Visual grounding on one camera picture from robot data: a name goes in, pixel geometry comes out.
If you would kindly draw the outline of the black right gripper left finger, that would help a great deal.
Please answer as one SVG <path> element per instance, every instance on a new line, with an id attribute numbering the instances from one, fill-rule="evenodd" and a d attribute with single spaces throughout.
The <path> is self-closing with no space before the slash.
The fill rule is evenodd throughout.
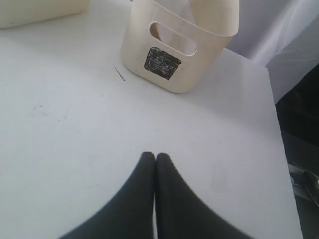
<path id="1" fill-rule="evenodd" d="M 155 157 L 144 152 L 115 196 L 63 239 L 152 239 Z"/>

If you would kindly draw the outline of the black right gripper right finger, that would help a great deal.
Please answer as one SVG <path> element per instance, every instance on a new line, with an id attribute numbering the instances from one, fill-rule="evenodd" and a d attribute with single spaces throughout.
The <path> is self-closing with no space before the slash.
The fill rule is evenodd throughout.
<path id="1" fill-rule="evenodd" d="M 166 153 L 156 157 L 155 211 L 160 239 L 249 238 L 197 197 Z"/>

